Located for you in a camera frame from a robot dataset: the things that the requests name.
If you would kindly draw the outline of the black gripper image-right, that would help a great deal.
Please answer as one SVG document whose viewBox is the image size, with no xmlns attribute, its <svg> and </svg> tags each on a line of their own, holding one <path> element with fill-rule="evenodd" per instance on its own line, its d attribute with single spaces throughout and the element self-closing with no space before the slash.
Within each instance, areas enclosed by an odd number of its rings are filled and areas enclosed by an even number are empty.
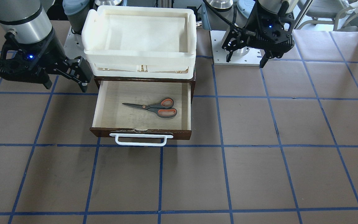
<svg viewBox="0 0 358 224">
<path fill-rule="evenodd" d="M 260 68 L 274 58 L 281 58 L 294 47 L 292 30 L 294 15 L 287 12 L 288 6 L 279 6 L 276 13 L 269 12 L 263 6 L 254 6 L 242 31 L 229 28 L 222 43 L 222 49 L 229 52 L 226 62 L 230 62 L 233 53 L 245 46 L 263 49 Z"/>
</svg>

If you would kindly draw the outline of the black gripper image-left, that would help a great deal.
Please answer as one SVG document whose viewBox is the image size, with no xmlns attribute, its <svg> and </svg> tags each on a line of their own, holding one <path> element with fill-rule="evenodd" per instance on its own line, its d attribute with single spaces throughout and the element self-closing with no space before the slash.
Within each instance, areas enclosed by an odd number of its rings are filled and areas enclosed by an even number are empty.
<svg viewBox="0 0 358 224">
<path fill-rule="evenodd" d="M 93 73 L 83 57 L 69 59 L 55 34 L 55 30 L 33 44 L 21 44 L 15 34 L 5 34 L 0 57 L 0 77 L 8 81 L 43 84 L 50 89 L 49 74 L 62 75 L 75 81 L 79 87 L 87 87 Z"/>
</svg>

